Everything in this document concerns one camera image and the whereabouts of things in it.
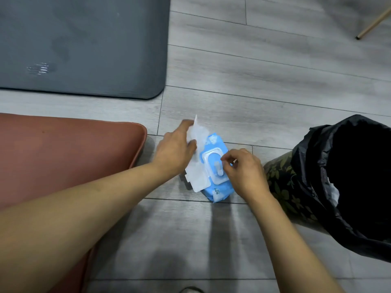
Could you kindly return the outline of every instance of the left arm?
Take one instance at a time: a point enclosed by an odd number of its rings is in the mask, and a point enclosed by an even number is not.
[[[0,289],[46,292],[130,209],[188,165],[184,120],[153,162],[0,212]]]

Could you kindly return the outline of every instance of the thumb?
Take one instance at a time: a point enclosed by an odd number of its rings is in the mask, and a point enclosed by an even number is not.
[[[226,172],[228,178],[231,178],[235,173],[235,169],[226,160],[222,161],[222,168],[224,169],[224,172]]]
[[[187,155],[191,159],[197,149],[197,141],[191,140],[187,145]]]

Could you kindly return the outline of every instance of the black plastic bag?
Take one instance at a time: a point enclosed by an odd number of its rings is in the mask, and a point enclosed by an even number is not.
[[[391,262],[391,128],[353,115],[310,132],[291,166],[305,204],[342,246]],[[339,190],[335,207],[330,183]]]

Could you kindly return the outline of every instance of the reddish-brown leather seat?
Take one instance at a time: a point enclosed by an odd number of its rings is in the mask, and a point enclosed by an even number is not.
[[[138,123],[0,113],[0,209],[133,167],[146,137]],[[92,254],[51,292],[80,292]]]

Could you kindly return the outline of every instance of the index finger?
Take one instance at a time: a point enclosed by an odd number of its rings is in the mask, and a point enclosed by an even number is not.
[[[246,153],[244,153],[241,150],[231,149],[230,151],[228,151],[227,153],[225,153],[221,157],[221,160],[222,161],[224,161],[224,160],[229,161],[229,160],[235,160],[235,159],[239,160],[243,154],[246,154]]]
[[[187,132],[189,127],[192,126],[193,124],[194,124],[194,120],[183,119],[181,124],[179,124],[179,126],[176,130],[181,131],[181,132]]]

